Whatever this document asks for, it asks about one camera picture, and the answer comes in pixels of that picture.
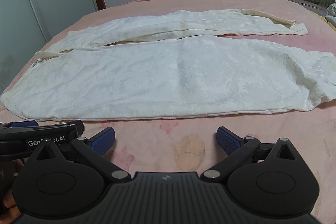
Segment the white patterned pants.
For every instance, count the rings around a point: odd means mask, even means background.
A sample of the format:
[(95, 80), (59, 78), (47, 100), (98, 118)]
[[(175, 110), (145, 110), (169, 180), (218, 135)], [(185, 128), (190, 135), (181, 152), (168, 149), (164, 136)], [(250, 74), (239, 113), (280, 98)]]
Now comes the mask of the white patterned pants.
[(261, 39), (304, 24), (247, 9), (115, 19), (70, 32), (1, 95), (39, 121), (310, 111), (335, 99), (335, 56)]

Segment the pink bed sheet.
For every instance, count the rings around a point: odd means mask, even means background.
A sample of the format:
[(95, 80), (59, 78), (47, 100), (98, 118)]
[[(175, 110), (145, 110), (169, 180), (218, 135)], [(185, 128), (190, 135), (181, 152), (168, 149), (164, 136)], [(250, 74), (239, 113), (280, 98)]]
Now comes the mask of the pink bed sheet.
[[(271, 42), (306, 51), (335, 52), (335, 30), (306, 8), (286, 0), (140, 0), (94, 12), (56, 35), (56, 43), (70, 31), (98, 26), (131, 16), (162, 15), (177, 10), (252, 9), (306, 25), (306, 36), (267, 36)], [(106, 158), (129, 173), (195, 171), (202, 173), (225, 158), (215, 133), (224, 126), (240, 136), (265, 143), (286, 137), (314, 173), (320, 194), (313, 215), (322, 223), (335, 223), (335, 102), (309, 112), (273, 115), (229, 115), (193, 119), (87, 122), (90, 137), (114, 128), (116, 143)]]

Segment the crumpled white bedding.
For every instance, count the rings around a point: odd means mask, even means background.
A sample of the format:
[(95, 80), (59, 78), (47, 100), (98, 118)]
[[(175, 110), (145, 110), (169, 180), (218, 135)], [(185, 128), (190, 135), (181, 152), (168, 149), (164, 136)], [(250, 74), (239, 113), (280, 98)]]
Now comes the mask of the crumpled white bedding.
[(326, 16), (331, 17), (333, 19), (336, 18), (336, 3), (332, 3), (328, 6)]

